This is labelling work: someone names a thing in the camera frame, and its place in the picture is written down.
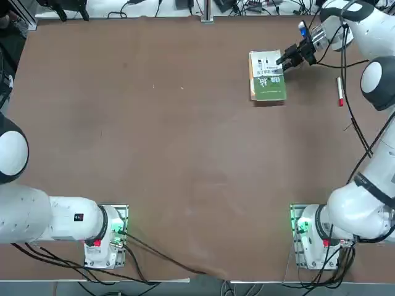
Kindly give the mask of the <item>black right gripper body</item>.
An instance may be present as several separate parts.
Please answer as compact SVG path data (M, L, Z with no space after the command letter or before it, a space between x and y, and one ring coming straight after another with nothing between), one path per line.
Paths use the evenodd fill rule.
M299 43L299 52L309 65L314 65L317 63L317 60L314 56L316 50L313 42L309 38L305 38Z

